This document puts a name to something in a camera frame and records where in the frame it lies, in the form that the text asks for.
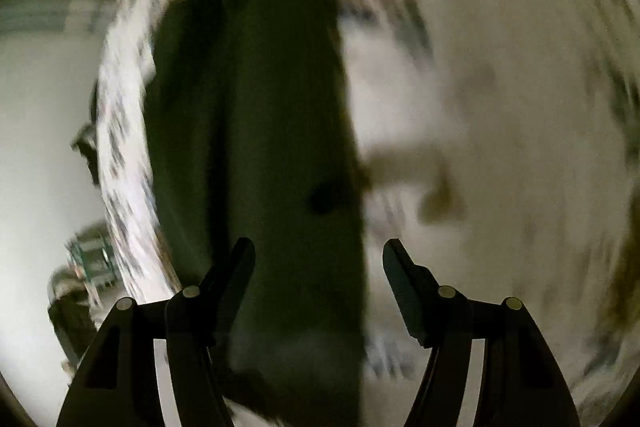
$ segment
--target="dark green cloth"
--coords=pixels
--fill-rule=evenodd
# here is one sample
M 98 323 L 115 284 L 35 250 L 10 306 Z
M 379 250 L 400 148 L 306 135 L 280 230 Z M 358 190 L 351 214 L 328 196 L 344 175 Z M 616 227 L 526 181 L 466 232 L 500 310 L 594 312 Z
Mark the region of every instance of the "dark green cloth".
M 365 269 L 335 0 L 177 2 L 154 59 L 146 135 L 180 281 L 249 237 L 230 367 L 284 421 L 356 425 Z

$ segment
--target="patterned fabric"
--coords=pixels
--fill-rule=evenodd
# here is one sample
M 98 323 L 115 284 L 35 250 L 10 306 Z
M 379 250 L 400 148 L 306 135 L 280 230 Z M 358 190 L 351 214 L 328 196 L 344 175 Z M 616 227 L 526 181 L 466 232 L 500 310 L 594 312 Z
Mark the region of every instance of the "patterned fabric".
M 100 68 L 102 194 L 139 302 L 178 289 L 159 248 L 141 106 L 168 1 L 120 0 Z M 351 120 L 371 184 L 368 320 L 385 330 L 371 345 L 404 334 L 380 266 L 382 242 L 396 236 L 470 298 L 521 297 L 583 423 L 597 425 L 640 362 L 629 297 L 640 288 L 640 2 L 339 1 Z M 419 375 L 410 352 L 370 365 Z M 403 421 L 407 412 L 380 408 L 404 398 L 372 396 L 368 424 Z

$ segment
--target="white wall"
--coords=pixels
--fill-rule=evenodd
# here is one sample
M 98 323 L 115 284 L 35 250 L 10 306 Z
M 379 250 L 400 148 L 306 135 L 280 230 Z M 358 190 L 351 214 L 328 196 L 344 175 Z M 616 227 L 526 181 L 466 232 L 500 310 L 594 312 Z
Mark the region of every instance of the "white wall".
M 103 216 L 70 142 L 88 121 L 101 38 L 0 36 L 0 373 L 27 413 L 53 426 L 67 390 L 47 315 L 65 242 Z

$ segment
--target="round metal screw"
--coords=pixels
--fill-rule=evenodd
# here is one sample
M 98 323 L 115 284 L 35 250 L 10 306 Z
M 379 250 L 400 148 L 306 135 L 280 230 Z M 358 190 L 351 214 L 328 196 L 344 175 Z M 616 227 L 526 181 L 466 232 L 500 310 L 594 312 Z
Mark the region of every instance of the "round metal screw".
M 438 295 L 445 299 L 452 299 L 456 296 L 456 289 L 446 285 L 440 286 L 440 288 L 438 288 Z
M 510 310 L 518 311 L 522 309 L 522 301 L 515 297 L 509 297 L 505 304 L 507 304 L 507 308 Z
M 123 312 L 124 310 L 128 310 L 132 306 L 133 299 L 131 297 L 123 297 L 122 299 L 118 300 L 118 302 L 116 302 L 116 308 L 121 312 Z
M 187 286 L 184 290 L 182 290 L 182 295 L 187 297 L 188 299 L 193 299 L 200 295 L 200 288 L 197 286 Z

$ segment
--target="green object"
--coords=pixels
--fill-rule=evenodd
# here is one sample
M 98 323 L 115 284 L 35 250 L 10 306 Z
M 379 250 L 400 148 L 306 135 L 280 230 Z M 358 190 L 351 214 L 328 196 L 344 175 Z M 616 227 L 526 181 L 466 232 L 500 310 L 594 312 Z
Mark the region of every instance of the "green object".
M 263 415 L 357 425 L 365 269 L 335 0 L 177 2 L 154 60 L 146 136 L 180 281 L 250 238 L 229 367 L 260 381 Z

